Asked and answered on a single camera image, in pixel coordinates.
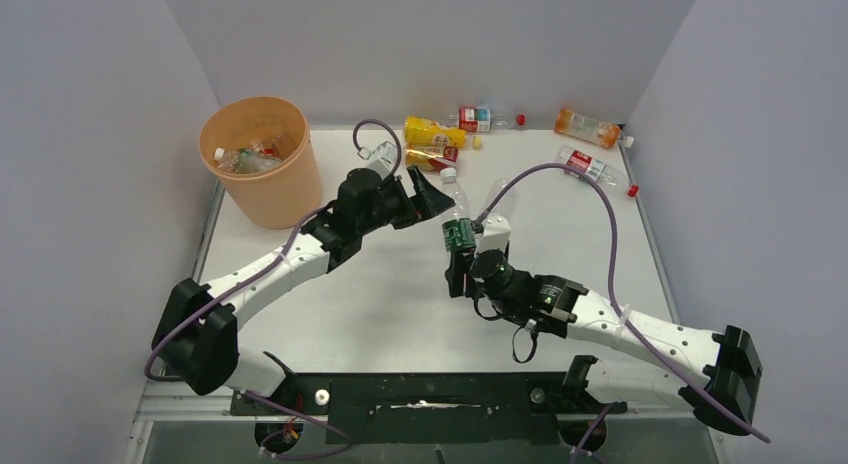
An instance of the orange juice bottle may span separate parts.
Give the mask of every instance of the orange juice bottle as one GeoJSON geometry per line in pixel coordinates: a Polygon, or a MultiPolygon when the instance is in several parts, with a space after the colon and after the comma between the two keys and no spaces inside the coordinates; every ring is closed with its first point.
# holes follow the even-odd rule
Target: orange juice bottle
{"type": "Polygon", "coordinates": [[[590,142],[605,149],[613,147],[616,143],[624,147],[633,145],[633,137],[625,136],[621,128],[615,124],[589,119],[565,108],[559,111],[554,132],[590,142]]]}

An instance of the white wall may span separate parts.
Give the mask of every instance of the white wall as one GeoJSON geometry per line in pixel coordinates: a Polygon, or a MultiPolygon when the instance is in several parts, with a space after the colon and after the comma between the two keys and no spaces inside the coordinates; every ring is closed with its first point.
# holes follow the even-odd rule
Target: white wall
{"type": "Polygon", "coordinates": [[[680,315],[754,335],[740,463],[845,462],[848,0],[697,0],[629,120],[680,315]]]}
{"type": "Polygon", "coordinates": [[[220,101],[312,123],[488,102],[623,121],[694,0],[166,0],[220,101]]]}
{"type": "Polygon", "coordinates": [[[114,463],[216,102],[163,0],[0,0],[0,460],[114,463]]]}

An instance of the white bottle cap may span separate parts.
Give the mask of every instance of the white bottle cap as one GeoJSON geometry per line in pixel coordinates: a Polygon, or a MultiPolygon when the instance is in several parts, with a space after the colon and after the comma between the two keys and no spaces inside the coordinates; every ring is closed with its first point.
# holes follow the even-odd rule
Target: white bottle cap
{"type": "Polygon", "coordinates": [[[456,168],[455,167],[446,167],[439,171],[439,176],[444,179],[449,179],[451,177],[456,177],[456,168]]]}

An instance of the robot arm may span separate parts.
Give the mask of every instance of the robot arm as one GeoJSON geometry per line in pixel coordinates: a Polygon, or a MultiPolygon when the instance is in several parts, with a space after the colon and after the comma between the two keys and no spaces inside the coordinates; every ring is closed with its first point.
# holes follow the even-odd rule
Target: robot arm
{"type": "Polygon", "coordinates": [[[174,287],[154,335],[154,349],[189,316],[216,298],[222,300],[159,353],[197,394],[227,386],[272,395],[291,371],[271,354],[239,349],[237,334],[244,324],[298,285],[345,263],[359,252],[366,234],[387,225],[403,229],[454,205],[416,167],[408,168],[416,194],[407,196],[400,178],[388,175],[385,153],[379,152],[386,147],[378,147],[366,167],[348,173],[336,200],[301,227],[289,252],[279,247],[205,285],[186,279],[174,287]],[[269,267],[262,279],[233,291],[269,267]]]}
{"type": "Polygon", "coordinates": [[[737,417],[753,418],[762,368],[750,335],[727,326],[724,334],[665,322],[625,306],[621,317],[610,301],[581,284],[559,276],[516,270],[507,259],[509,224],[490,214],[477,229],[476,250],[455,250],[446,277],[452,297],[486,297],[503,319],[539,333],[594,342],[649,365],[604,362],[578,356],[568,385],[581,398],[598,403],[640,404],[693,410],[705,424],[733,434],[747,434],[705,405],[680,378],[669,372],[626,327],[630,322],[694,383],[737,417]]]}

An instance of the clear plastic bottle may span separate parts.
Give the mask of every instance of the clear plastic bottle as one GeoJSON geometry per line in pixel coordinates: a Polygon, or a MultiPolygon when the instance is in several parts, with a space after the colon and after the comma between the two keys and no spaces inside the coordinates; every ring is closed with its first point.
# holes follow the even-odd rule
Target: clear plastic bottle
{"type": "Polygon", "coordinates": [[[581,169],[610,196],[636,197],[639,192],[639,186],[631,184],[623,172],[571,146],[560,148],[556,162],[581,169]]]}
{"type": "Polygon", "coordinates": [[[439,176],[442,178],[442,192],[455,203],[452,208],[442,213],[445,249],[449,253],[473,249],[477,244],[471,226],[471,208],[465,191],[456,180],[456,168],[442,169],[439,176]]]}
{"type": "Polygon", "coordinates": [[[570,109],[561,109],[554,124],[554,132],[592,143],[609,149],[618,144],[624,147],[633,145],[633,137],[625,136],[621,128],[609,122],[596,121],[581,116],[570,109]]]}
{"type": "Polygon", "coordinates": [[[460,107],[448,114],[447,127],[457,127],[467,132],[491,132],[512,129],[524,125],[524,114],[487,107],[460,107]]]}
{"type": "MultiPolygon", "coordinates": [[[[489,188],[489,195],[486,197],[486,204],[483,206],[483,209],[480,212],[486,210],[489,207],[489,204],[495,200],[495,197],[509,184],[510,179],[505,177],[498,178],[493,184],[492,187],[489,188]]],[[[512,219],[512,215],[515,212],[515,205],[518,203],[518,194],[516,194],[516,189],[513,187],[509,190],[500,201],[495,205],[494,209],[491,212],[497,212],[501,216],[505,217],[507,221],[512,219]]]]}
{"type": "Polygon", "coordinates": [[[236,151],[218,148],[215,149],[213,157],[218,164],[218,169],[235,174],[264,172],[279,166],[283,162],[279,158],[246,148],[236,151]]]}

